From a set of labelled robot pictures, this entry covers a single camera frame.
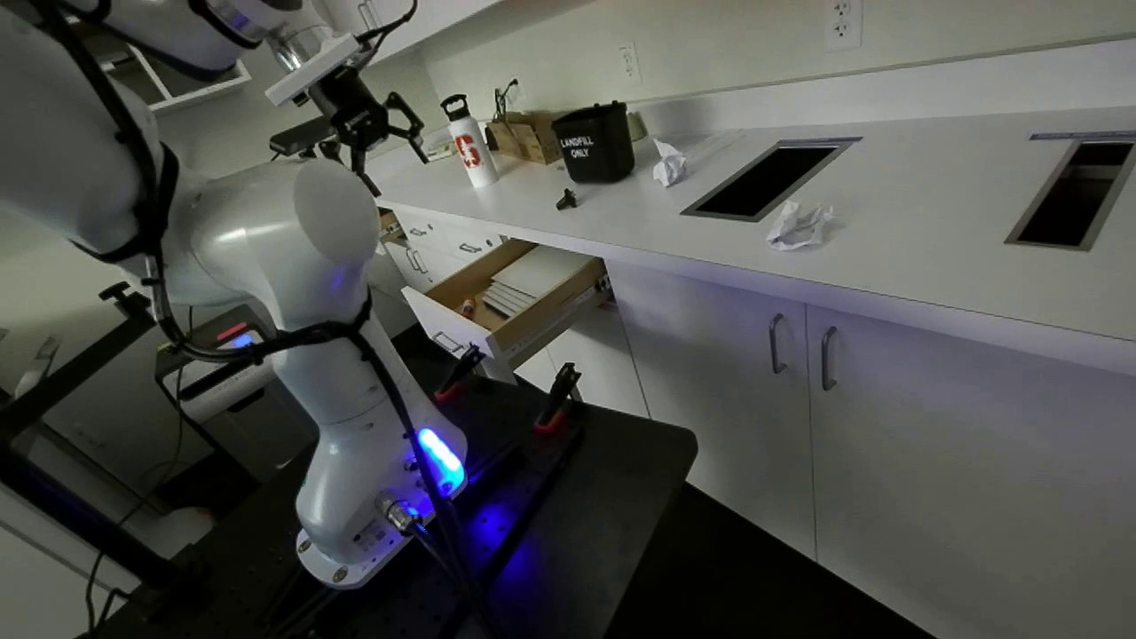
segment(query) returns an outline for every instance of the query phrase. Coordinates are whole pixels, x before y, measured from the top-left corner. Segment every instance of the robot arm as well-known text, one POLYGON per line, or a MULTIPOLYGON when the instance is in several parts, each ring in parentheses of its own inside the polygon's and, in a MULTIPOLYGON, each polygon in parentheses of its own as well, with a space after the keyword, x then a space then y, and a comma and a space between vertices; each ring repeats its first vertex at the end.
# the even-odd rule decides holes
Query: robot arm
MULTIPOLYGON (((236 58, 235 41, 215 34, 213 20, 184 13, 182 0, 104 5, 106 26, 133 41, 200 38, 170 47, 189 65, 223 69, 236 58), (158 8, 189 26, 178 31, 164 30, 175 26, 170 17, 157 26, 150 11, 158 8)), ((311 13, 286 20, 283 0, 209 0, 206 8, 230 20, 253 5, 283 13, 278 30, 290 26, 293 41, 323 30, 311 13)), ((255 20, 245 34, 265 34, 268 26, 255 20)), ((111 115, 106 95, 93 91, 66 49, 4 8, 0 62, 0 86, 15 88, 0 99, 0 208, 104 260, 112 256, 133 276, 144 272, 164 322, 170 322, 170 297, 261 302, 290 338, 268 367, 318 427, 293 505, 297 557, 325 585, 368 583, 407 542, 396 521, 416 510, 433 520, 440 496, 465 484, 465 436, 429 406, 376 317, 367 312, 362 272, 376 246, 368 192, 337 162, 268 162, 194 180, 178 172, 175 154, 158 149, 157 122, 133 95, 117 91, 122 115, 111 115), (133 208, 150 202, 150 180, 164 192, 164 233, 131 247, 144 227, 150 208, 133 208)))

